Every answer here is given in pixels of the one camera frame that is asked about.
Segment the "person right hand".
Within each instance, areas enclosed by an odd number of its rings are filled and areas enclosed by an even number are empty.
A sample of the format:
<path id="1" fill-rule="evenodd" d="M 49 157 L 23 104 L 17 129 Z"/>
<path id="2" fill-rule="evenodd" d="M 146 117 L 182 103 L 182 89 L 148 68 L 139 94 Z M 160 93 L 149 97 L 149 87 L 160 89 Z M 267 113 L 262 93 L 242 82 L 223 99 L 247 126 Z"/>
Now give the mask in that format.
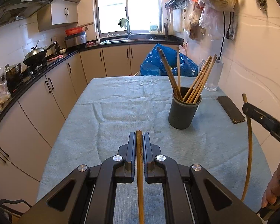
<path id="1" fill-rule="evenodd" d="M 274 205 L 279 196 L 280 196 L 280 163 L 264 192 L 264 195 L 262 197 L 262 208 L 265 208 L 268 204 Z"/>

